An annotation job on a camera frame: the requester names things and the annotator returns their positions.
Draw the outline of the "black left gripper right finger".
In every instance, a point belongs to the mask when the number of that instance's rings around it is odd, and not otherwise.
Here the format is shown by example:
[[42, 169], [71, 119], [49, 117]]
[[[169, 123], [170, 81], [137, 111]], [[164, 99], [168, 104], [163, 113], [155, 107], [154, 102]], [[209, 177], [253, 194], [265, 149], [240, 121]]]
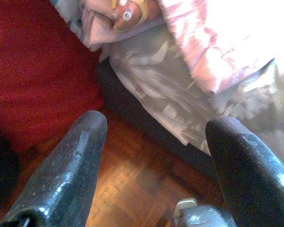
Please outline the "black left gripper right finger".
[[232, 117], [205, 128], [222, 193], [239, 227], [284, 227], [284, 163]]

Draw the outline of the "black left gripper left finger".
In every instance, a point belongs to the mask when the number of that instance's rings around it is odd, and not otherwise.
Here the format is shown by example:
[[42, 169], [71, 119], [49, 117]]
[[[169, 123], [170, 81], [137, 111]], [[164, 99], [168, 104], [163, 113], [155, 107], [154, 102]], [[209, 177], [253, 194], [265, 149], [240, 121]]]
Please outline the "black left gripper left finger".
[[84, 113], [35, 170], [0, 226], [84, 227], [106, 135], [106, 117]]

